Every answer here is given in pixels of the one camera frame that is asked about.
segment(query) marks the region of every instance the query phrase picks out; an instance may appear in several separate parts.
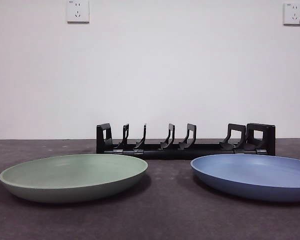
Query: gray table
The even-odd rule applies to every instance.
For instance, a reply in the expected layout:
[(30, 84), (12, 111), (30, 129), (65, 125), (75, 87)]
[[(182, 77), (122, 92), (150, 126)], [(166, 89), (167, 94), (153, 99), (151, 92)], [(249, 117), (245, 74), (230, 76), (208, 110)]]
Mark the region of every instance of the gray table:
[[(300, 159), (300, 139), (278, 139), (276, 150)], [(94, 140), (0, 140), (0, 172), (33, 159), (94, 152)], [(86, 203), (33, 203), (0, 184), (0, 240), (300, 240), (300, 203), (221, 193), (193, 176), (189, 160), (148, 163), (131, 189)]]

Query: table surface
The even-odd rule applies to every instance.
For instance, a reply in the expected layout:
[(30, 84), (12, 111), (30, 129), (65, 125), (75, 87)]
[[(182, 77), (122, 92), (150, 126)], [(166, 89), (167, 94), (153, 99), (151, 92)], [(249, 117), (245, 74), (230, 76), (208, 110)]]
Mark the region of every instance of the table surface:
[[(0, 172), (34, 159), (94, 152), (95, 140), (0, 140)], [(300, 138), (277, 139), (276, 154), (300, 159)], [(147, 162), (132, 188), (85, 203), (30, 202), (0, 183), (0, 240), (300, 240), (300, 203), (221, 193), (193, 176), (189, 160)]]

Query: blue plate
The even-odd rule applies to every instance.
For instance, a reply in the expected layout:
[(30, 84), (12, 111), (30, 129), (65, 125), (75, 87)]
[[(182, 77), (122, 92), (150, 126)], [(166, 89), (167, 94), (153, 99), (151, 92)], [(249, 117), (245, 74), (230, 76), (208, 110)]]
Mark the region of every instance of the blue plate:
[(244, 198), (300, 202), (300, 160), (267, 155), (220, 154), (191, 161), (207, 185)]

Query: green plate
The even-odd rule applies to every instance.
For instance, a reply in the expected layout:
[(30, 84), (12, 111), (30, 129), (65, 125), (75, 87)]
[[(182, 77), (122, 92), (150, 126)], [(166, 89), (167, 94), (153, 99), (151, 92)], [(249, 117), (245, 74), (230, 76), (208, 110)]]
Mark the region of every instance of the green plate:
[(40, 203), (104, 198), (136, 184), (148, 164), (112, 154), (78, 154), (27, 161), (4, 170), (0, 181), (12, 194)]

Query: white wall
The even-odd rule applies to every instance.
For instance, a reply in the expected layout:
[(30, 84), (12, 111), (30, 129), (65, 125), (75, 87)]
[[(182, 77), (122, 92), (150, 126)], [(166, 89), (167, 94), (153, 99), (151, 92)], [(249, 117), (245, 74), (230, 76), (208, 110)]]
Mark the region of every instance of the white wall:
[(300, 27), (283, 0), (0, 0), (0, 139), (222, 138), (227, 123), (300, 138)]

